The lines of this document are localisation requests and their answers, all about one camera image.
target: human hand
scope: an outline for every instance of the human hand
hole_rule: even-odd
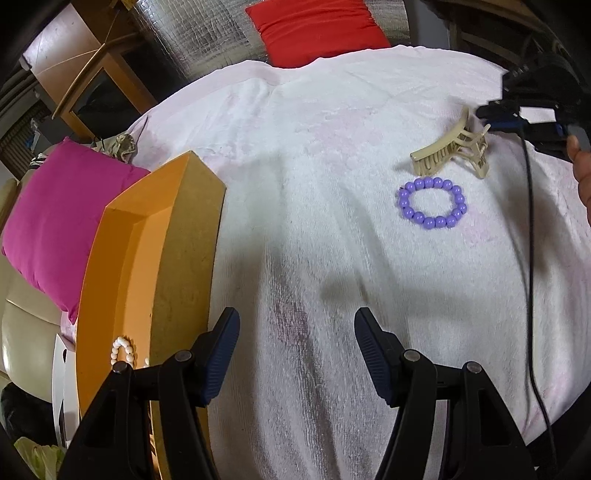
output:
[[[591,225],[591,153],[581,151],[574,135],[568,137],[566,151],[573,162],[574,178],[579,182],[579,198],[587,209],[587,221]]]

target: blue gripper pad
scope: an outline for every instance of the blue gripper pad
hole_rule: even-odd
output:
[[[240,315],[227,307],[211,332],[203,333],[195,343],[202,373],[200,403],[206,406],[220,393],[223,379],[240,333]]]
[[[390,406],[396,398],[400,355],[404,347],[398,338],[384,332],[370,309],[363,307],[355,314],[355,338],[365,360],[375,391]]]

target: screw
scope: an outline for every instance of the screw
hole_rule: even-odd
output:
[[[113,372],[116,374],[122,374],[127,370],[127,362],[115,362],[113,365]]]
[[[187,360],[191,360],[193,354],[189,350],[180,350],[174,354],[174,359],[177,362],[186,362]]]
[[[421,354],[418,353],[416,350],[406,350],[404,352],[404,358],[409,362],[418,362],[421,358]]]
[[[477,364],[476,362],[468,362],[466,368],[469,372],[472,372],[473,374],[479,374],[480,372],[482,372],[481,365]]]

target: finger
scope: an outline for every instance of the finger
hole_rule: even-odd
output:
[[[579,198],[585,206],[591,200],[591,176],[587,176],[579,182]]]
[[[579,151],[573,157],[573,174],[577,181],[591,175],[591,153]]]
[[[568,153],[571,161],[574,160],[577,153],[579,153],[579,150],[581,150],[579,139],[574,135],[569,135],[569,137],[566,139],[566,153]]]

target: red pillow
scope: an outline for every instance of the red pillow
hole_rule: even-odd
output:
[[[319,57],[390,47],[363,0],[265,0],[246,13],[274,67],[301,67]]]

